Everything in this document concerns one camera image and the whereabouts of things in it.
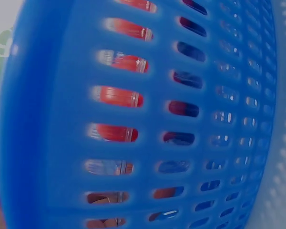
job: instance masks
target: blue plastic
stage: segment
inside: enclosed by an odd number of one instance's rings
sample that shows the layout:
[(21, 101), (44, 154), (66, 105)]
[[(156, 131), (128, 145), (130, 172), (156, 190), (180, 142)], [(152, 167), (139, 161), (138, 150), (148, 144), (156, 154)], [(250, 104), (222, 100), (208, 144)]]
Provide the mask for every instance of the blue plastic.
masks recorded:
[[(110, 218), (125, 218), (123, 227), (132, 229), (245, 227), (276, 104), (270, 1), (153, 3), (154, 14), (113, 0), (25, 1), (0, 93), (0, 197), (9, 229), (81, 229), (88, 219)], [(200, 27), (195, 32), (179, 24), (179, 17), (200, 25), (206, 36)], [(105, 18), (150, 28), (154, 38), (108, 31)], [(149, 70), (101, 64), (97, 53), (104, 49), (144, 58)], [(96, 85), (139, 92), (144, 104), (99, 103), (89, 96)], [(170, 113), (169, 101), (186, 103), (187, 113)], [(98, 141), (86, 135), (91, 123), (133, 127), (139, 138)], [(167, 144), (161, 141), (165, 131), (193, 134), (194, 143)], [(89, 159), (131, 162), (134, 171), (93, 176), (85, 169)], [(157, 170), (160, 162), (167, 162), (164, 172)], [(178, 172), (165, 172), (170, 166)], [(155, 189), (166, 187), (183, 189), (172, 198), (153, 198)], [(91, 191), (130, 197), (91, 205), (85, 199)], [(157, 212), (173, 217), (149, 222)]]

